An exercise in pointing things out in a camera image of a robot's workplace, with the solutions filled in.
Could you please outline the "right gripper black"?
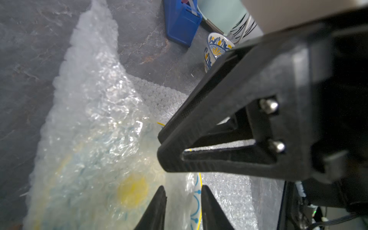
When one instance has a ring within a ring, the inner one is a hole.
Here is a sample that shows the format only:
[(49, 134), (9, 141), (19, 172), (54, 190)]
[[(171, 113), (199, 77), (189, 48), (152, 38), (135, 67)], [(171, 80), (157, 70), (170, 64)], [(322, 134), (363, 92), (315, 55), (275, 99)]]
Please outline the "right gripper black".
[(300, 99), (299, 180), (311, 203), (368, 208), (368, 8), (306, 5), (299, 24), (320, 23), (308, 43), (309, 95)]

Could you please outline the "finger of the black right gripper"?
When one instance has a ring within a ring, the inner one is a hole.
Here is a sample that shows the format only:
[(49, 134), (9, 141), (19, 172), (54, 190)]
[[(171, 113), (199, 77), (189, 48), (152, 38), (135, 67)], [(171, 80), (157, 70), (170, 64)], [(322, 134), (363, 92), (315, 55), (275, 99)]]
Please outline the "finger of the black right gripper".
[(332, 46), (331, 29), (314, 24), (226, 52), (159, 133), (161, 167), (170, 173), (310, 178)]

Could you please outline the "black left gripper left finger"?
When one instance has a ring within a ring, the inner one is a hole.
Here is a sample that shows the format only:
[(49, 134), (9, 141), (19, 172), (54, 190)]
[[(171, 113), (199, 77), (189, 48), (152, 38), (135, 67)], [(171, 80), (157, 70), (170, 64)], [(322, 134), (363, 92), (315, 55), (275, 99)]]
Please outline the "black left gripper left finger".
[(160, 186), (134, 230), (164, 230), (167, 196)]

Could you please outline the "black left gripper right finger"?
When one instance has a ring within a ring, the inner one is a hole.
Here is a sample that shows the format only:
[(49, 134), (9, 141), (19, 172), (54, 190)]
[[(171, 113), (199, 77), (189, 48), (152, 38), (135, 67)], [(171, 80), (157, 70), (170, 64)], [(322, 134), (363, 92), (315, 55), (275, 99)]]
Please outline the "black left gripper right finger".
[(201, 189), (201, 207), (204, 230), (234, 230), (207, 185)]

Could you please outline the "yellow pale blue bowl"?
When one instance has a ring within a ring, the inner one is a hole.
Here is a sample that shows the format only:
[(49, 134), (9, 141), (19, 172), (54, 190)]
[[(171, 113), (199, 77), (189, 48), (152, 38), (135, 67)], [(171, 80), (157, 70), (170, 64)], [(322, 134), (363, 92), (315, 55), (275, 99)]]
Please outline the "yellow pale blue bowl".
[(164, 186), (166, 230), (198, 230), (199, 173), (165, 172), (156, 156), (160, 122), (92, 129), (58, 138), (36, 163), (28, 230), (132, 230)]

